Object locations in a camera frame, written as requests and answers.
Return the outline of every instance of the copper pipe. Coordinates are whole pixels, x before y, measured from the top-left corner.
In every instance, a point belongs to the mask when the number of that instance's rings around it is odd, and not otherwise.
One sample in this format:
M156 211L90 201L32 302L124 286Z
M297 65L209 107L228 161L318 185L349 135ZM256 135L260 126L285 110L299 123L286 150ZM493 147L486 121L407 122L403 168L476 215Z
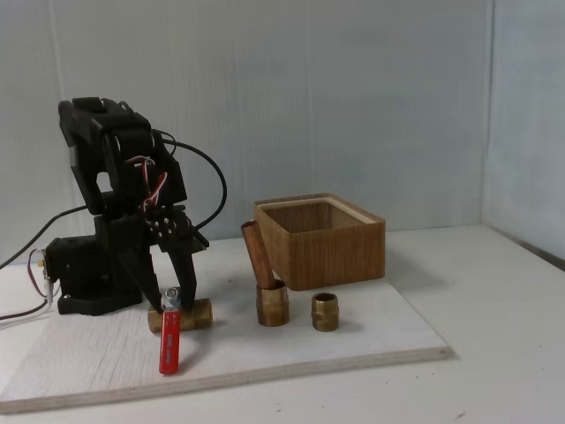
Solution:
M259 224L257 221L244 223L241 226L241 232L244 234L245 245L258 287L262 290L274 290L276 288L275 277L268 261L267 249Z

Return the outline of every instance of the red wire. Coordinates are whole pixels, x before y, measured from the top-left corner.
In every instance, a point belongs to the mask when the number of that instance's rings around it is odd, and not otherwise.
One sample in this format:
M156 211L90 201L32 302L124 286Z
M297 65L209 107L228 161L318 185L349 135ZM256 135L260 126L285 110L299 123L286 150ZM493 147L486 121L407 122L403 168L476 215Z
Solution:
M39 293L39 295L40 295L42 298L45 299L45 298L47 298L47 296L45 296L43 293L41 293L41 290L39 290L39 287L38 287L38 285L37 285L37 282L35 281L34 273L32 272L32 265L31 265L31 262L32 262L32 254L34 254L34 252L35 252L36 250L37 250L37 249L32 250L32 251L29 253L29 258L27 258L27 274L29 275L29 279L32 280L32 284L34 285L35 290L37 290L37 292Z

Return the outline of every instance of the white wall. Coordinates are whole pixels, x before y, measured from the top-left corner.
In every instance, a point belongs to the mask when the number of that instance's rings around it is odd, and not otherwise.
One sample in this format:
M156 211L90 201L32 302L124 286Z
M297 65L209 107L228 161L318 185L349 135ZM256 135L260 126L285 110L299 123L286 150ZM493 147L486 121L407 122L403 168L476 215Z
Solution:
M0 0L0 257L82 204L57 102L126 100L229 183L204 233L252 202L335 192L389 229L478 223L488 0ZM177 154L199 221L220 185ZM58 234L90 231L87 214Z
M496 1L484 221L565 258L563 1Z

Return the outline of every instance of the black cable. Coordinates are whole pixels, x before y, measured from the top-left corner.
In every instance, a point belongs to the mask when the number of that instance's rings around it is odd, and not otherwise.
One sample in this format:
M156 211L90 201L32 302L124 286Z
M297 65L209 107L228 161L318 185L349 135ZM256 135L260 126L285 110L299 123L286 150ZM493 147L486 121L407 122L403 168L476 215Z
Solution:
M20 256L21 254L23 254L33 243L35 243L35 241L41 237L41 235L50 227L51 224L53 224L57 219L63 217L63 216L67 216L70 214L74 214L75 212L79 212L80 210L84 210L86 209L87 206L80 206L78 208L73 208L73 209L69 209L69 210L65 210L65 212L61 212L59 215L55 215L53 216L51 219L49 219L49 221L43 225L43 228L41 228L39 230L39 232L37 234L34 235L34 237L29 240L25 246L23 246L21 249L19 249L10 259L8 259L7 261L5 261L4 263L2 263L2 265L0 265L0 269L4 268L6 265L9 265L14 259L16 259L18 256Z
M218 177L220 177L220 180L222 181L222 201L220 201L220 206L218 206L218 208L214 211L214 213L211 216L206 218L204 221L202 221L198 225L194 226L194 228L196 228L196 230L199 230L204 225L208 224L210 221L212 221L214 218L216 218L220 212L222 212L223 205L226 204L226 199L228 198L228 185L226 184L226 178L223 177L222 170L216 164L216 162L214 162L210 156L208 156L206 153L202 152L201 150L198 150L197 148L194 148L193 146L189 146L188 144L180 143L178 141L163 140L162 142L165 143L165 144L170 144L171 146L175 146L175 147L179 146L180 148L185 148L186 150L190 150L191 152L194 152L195 154L202 156L204 159L206 159L208 161L208 163L210 163L212 165L212 167L218 173Z
M18 312L17 314L10 314L10 315L4 315L4 316L0 316L0 321L3 320L10 320L11 318L18 318L20 316L26 316L26 315L30 315L34 312L39 311L42 307L44 307L45 305L47 305L47 300L44 300L43 303L41 303L38 307L35 307L34 309L30 309L29 311L25 311L25 312Z
M155 130L155 129L154 129L154 131L155 131L156 133L159 133L160 135L166 135L166 136L170 137L171 140L173 140L175 143L177 143L177 139L175 139L175 138L174 138L172 135L170 135L168 132L161 131L161 130ZM175 144L175 147L173 147L173 150L172 150L172 152L170 152L170 154L174 156L176 151L177 151L177 144Z

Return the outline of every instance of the wooden board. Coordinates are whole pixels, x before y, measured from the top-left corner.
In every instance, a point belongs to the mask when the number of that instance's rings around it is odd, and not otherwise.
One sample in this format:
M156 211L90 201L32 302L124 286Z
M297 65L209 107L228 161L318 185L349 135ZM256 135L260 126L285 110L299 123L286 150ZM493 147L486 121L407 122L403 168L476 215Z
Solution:
M158 372L159 336L147 305L99 317L49 319L0 395L0 413L149 398L354 367L438 360L451 349L386 281L332 289L340 328L313 329L312 291L289 292L290 323L257 323L251 263L242 239L213 242L194 256L199 298L210 298L213 328L181 335L180 373ZM154 254L163 286L175 277Z

